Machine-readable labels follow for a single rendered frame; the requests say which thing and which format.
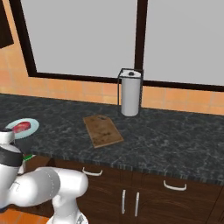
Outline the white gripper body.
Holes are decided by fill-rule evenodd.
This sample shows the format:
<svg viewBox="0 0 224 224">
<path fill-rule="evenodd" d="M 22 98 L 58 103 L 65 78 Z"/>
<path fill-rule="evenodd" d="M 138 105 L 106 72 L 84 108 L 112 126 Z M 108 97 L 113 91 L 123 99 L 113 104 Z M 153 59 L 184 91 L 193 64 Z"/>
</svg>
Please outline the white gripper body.
<svg viewBox="0 0 224 224">
<path fill-rule="evenodd" d="M 23 163 L 22 163 L 22 165 L 20 166 L 20 168 L 19 168 L 19 170 L 18 170 L 18 172 L 17 172 L 17 174 L 18 175 L 23 175 L 24 173 L 25 173 L 25 160 L 23 160 Z"/>
</svg>

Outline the open dark wood drawer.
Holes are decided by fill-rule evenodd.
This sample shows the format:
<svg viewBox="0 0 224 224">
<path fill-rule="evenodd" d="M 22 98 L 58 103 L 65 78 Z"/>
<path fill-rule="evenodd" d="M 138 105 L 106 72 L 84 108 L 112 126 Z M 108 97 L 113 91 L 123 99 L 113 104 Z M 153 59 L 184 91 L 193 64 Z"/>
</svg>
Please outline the open dark wood drawer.
<svg viewBox="0 0 224 224">
<path fill-rule="evenodd" d="M 55 160 L 50 157 L 35 156 L 25 162 L 25 173 L 33 172 L 39 167 L 54 167 Z"/>
</svg>

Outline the red raw meat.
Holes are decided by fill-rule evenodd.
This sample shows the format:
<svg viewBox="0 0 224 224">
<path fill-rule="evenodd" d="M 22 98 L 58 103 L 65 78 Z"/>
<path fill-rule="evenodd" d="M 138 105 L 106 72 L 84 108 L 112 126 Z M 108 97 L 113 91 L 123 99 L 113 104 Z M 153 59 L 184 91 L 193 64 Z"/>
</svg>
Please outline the red raw meat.
<svg viewBox="0 0 224 224">
<path fill-rule="evenodd" d="M 23 131 L 28 130 L 31 127 L 31 124 L 29 122 L 20 122 L 16 126 L 12 128 L 14 133 L 20 133 Z"/>
</svg>

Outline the pale blue round plate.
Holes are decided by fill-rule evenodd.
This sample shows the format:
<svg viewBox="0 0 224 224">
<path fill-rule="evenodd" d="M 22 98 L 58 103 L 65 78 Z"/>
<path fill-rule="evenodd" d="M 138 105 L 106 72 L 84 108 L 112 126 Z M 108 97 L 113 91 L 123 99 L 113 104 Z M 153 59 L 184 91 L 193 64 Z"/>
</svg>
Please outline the pale blue round plate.
<svg viewBox="0 0 224 224">
<path fill-rule="evenodd" d="M 32 135 L 34 132 L 36 132 L 39 128 L 39 122 L 37 120 L 32 118 L 22 118 L 22 119 L 18 119 L 14 122 L 9 123 L 6 126 L 6 129 L 12 129 L 14 126 L 16 126 L 18 123 L 21 123 L 21 122 L 29 122 L 31 124 L 31 127 L 26 131 L 23 131 L 20 133 L 14 133 L 16 139 L 22 139 L 22 138 L 28 137 Z"/>
</svg>

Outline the brown wooden cutting board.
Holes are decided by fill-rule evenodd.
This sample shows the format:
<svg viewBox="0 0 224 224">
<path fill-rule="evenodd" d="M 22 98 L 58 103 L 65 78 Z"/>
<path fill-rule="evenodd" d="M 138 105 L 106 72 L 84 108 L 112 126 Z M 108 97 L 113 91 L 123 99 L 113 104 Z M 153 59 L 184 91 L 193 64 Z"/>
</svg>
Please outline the brown wooden cutting board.
<svg viewBox="0 0 224 224">
<path fill-rule="evenodd" d="M 91 115 L 84 117 L 83 121 L 95 149 L 123 141 L 122 135 L 109 117 Z"/>
</svg>

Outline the dark wood drawer front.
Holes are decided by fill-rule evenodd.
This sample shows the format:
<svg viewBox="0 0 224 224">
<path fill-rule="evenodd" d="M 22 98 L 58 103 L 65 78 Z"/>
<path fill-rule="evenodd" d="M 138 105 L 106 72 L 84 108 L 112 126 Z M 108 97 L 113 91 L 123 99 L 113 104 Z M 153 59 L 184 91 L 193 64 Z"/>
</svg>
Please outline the dark wood drawer front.
<svg viewBox="0 0 224 224">
<path fill-rule="evenodd" d="M 88 190 L 93 193 L 112 194 L 117 193 L 119 190 L 129 188 L 136 190 L 140 187 L 140 184 L 136 182 L 137 175 L 132 171 L 62 159 L 55 159 L 55 166 L 80 172 L 82 172 L 82 167 L 85 167 L 88 172 L 100 172 L 103 170 L 102 175 L 99 177 L 87 175 L 89 181 Z"/>
<path fill-rule="evenodd" d="M 187 184 L 187 189 L 183 192 L 167 189 L 164 180 L 170 186 L 183 187 Z M 218 185 L 146 173 L 142 175 L 141 187 L 147 193 L 152 193 L 154 203 L 183 211 L 211 210 L 221 191 Z"/>
</svg>

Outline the dark wood cupboard door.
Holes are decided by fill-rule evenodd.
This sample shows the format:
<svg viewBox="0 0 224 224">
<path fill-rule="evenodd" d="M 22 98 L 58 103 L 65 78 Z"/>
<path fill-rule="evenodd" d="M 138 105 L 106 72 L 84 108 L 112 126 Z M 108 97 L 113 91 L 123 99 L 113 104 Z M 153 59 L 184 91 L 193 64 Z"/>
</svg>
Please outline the dark wood cupboard door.
<svg viewBox="0 0 224 224">
<path fill-rule="evenodd" d="M 89 224 L 130 224 L 130 188 L 126 190 L 125 214 L 122 214 L 122 193 L 119 190 L 102 194 L 87 189 L 77 203 Z"/>
<path fill-rule="evenodd" d="M 138 215 L 135 217 L 136 194 L 140 192 Z M 151 192 L 138 189 L 133 202 L 135 224 L 206 224 L 211 210 L 183 211 L 154 203 Z"/>
</svg>

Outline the white paper towel roll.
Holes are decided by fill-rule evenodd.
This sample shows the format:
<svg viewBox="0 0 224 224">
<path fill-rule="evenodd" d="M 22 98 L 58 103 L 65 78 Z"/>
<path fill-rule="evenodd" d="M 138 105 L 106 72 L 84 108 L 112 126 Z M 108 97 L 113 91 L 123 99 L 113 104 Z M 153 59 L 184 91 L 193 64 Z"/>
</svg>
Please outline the white paper towel roll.
<svg viewBox="0 0 224 224">
<path fill-rule="evenodd" d="M 124 70 L 121 73 L 121 80 L 121 112 L 124 116 L 136 116 L 140 102 L 141 74 Z"/>
</svg>

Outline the dark framed window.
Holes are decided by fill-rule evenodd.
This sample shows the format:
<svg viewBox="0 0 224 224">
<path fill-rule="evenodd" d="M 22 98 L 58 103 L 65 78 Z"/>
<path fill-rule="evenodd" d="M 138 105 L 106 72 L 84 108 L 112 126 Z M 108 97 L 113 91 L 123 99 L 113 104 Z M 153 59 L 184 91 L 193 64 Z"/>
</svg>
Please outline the dark framed window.
<svg viewBox="0 0 224 224">
<path fill-rule="evenodd" d="M 9 0 L 29 76 L 224 92 L 224 0 Z"/>
</svg>

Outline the dark wall cupboard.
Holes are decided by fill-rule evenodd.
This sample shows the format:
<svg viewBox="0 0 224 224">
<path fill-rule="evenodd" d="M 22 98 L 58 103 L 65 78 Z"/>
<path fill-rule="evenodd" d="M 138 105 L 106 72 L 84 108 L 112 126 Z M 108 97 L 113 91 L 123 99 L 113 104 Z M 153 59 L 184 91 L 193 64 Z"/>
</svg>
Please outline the dark wall cupboard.
<svg viewBox="0 0 224 224">
<path fill-rule="evenodd" d="M 0 49 L 13 45 L 11 29 L 4 9 L 3 0 L 0 0 Z"/>
</svg>

